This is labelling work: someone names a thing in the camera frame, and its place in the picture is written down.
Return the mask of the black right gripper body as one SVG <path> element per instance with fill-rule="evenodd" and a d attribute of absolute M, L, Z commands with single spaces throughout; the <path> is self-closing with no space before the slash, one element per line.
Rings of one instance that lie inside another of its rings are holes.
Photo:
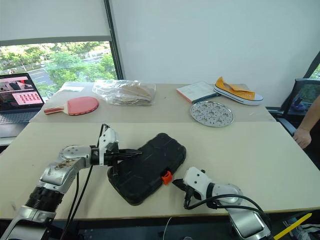
<path fill-rule="evenodd" d="M 190 201 L 192 197 L 194 197 L 196 200 L 201 199 L 201 195 L 191 186 L 186 185 L 185 186 L 185 200 Z"/>

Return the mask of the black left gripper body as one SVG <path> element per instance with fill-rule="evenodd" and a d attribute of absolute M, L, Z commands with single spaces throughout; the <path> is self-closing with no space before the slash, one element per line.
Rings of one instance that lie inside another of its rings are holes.
<path fill-rule="evenodd" d="M 118 158 L 119 158 L 119 150 L 107 150 L 103 154 L 103 164 L 108 167 L 113 167 L 112 174 L 118 175 L 119 169 L 118 169 Z"/>

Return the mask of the person's bare hand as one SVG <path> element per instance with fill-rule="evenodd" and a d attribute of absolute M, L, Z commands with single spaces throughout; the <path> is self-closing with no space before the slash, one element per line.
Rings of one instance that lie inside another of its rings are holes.
<path fill-rule="evenodd" d="M 302 149 L 305 149 L 312 141 L 310 130 L 298 127 L 293 134 L 293 139 Z"/>

